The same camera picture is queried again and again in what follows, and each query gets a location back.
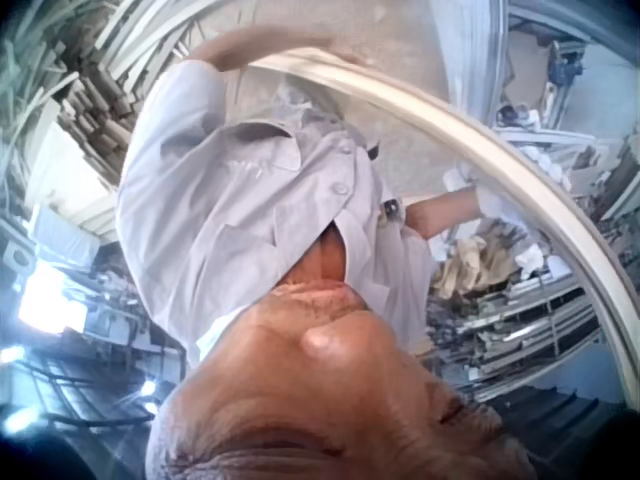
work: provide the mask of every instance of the cloth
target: cloth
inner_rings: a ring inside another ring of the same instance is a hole
[[[300,92],[276,103],[268,120],[224,125],[222,76],[199,61],[171,67],[151,91],[116,207],[146,309],[195,364],[334,222],[345,282],[410,349],[425,336],[427,243],[378,221],[393,197],[337,115]]]

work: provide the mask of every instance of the nose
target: nose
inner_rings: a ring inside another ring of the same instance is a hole
[[[374,355],[397,350],[392,330],[368,311],[348,313],[307,330],[301,339],[305,353],[335,365],[370,362]]]

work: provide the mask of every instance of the shirt button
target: shirt button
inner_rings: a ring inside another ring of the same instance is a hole
[[[335,193],[336,195],[346,195],[347,193],[349,193],[349,187],[347,187],[344,183],[334,183],[331,186],[331,190],[333,190],[333,193]]]

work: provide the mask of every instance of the man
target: man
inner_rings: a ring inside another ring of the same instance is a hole
[[[424,338],[425,239],[479,217],[483,196],[403,212],[361,136],[297,89],[270,119],[224,124],[220,72],[307,46],[333,42],[226,34],[140,115],[118,232],[145,307],[194,367],[154,424],[148,477],[530,475],[499,419],[406,353]]]

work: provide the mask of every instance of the wrinkled skin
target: wrinkled skin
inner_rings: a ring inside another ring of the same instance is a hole
[[[149,478],[530,478],[342,282],[281,285],[247,310],[153,426]]]

